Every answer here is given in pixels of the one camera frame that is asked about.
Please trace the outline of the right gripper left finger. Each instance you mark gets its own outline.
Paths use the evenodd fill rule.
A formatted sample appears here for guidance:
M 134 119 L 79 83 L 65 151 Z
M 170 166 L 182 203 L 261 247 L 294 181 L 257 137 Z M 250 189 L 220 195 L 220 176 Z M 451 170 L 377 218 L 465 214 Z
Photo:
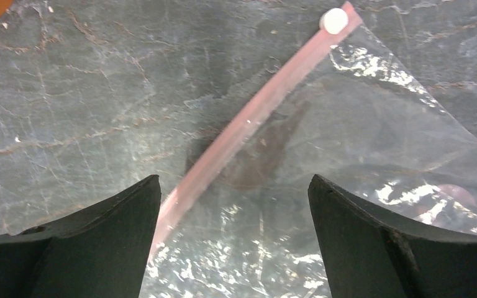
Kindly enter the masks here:
M 0 235 L 0 297 L 138 297 L 161 201 L 151 175 L 17 235 Z

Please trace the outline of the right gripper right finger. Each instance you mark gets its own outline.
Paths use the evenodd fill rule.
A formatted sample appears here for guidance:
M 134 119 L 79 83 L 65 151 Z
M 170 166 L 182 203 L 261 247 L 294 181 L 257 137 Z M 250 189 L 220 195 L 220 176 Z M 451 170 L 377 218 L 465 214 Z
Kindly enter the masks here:
M 320 175 L 308 198 L 333 297 L 477 297 L 477 235 L 404 217 Z

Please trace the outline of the clear zip top bag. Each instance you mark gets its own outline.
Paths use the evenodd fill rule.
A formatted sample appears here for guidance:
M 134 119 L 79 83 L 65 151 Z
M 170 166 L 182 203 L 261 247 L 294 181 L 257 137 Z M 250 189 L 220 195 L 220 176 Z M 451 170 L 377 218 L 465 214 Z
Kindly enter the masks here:
M 180 218 L 142 297 L 330 297 L 315 174 L 477 233 L 477 1 L 357 1 L 365 24 L 271 114 Z

